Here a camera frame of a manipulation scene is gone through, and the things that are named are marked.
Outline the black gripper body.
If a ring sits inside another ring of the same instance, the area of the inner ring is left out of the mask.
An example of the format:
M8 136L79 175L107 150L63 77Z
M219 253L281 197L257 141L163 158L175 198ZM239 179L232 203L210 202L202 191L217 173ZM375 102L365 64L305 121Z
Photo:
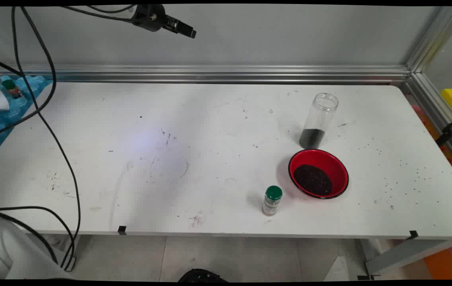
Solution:
M162 4L136 5L132 24L148 31L159 31L166 25L166 13Z

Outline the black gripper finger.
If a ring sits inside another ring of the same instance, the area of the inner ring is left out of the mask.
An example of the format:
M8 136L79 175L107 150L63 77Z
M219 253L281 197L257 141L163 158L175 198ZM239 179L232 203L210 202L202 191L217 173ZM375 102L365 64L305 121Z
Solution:
M196 35L193 27L173 17L166 17L166 30L181 35Z
M165 24L164 29L175 34L181 34L191 39L194 38L194 29L187 24Z

